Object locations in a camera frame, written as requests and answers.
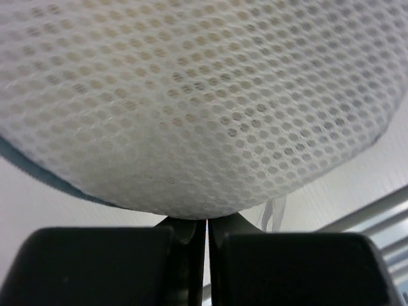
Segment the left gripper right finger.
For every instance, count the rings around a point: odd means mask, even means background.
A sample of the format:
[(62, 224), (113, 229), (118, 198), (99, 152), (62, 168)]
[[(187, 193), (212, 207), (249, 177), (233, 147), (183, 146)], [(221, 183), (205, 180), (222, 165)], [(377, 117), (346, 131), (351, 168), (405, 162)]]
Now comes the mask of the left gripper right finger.
[(208, 221), (214, 305), (397, 305), (385, 262), (357, 233), (264, 233), (240, 214)]

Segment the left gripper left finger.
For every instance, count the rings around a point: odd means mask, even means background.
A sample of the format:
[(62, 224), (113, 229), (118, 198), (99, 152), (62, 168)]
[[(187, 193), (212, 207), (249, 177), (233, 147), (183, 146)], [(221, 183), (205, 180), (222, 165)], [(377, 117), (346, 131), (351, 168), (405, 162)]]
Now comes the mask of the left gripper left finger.
[(21, 245), (2, 305), (200, 305), (204, 223), (43, 228)]

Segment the round white mesh laundry bag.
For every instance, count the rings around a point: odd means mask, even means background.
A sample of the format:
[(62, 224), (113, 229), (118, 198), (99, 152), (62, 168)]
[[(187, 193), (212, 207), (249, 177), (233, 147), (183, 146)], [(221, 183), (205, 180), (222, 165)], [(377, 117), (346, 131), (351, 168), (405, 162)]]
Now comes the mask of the round white mesh laundry bag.
[(407, 93), (406, 1), (2, 1), (1, 154), (212, 219), (361, 154)]

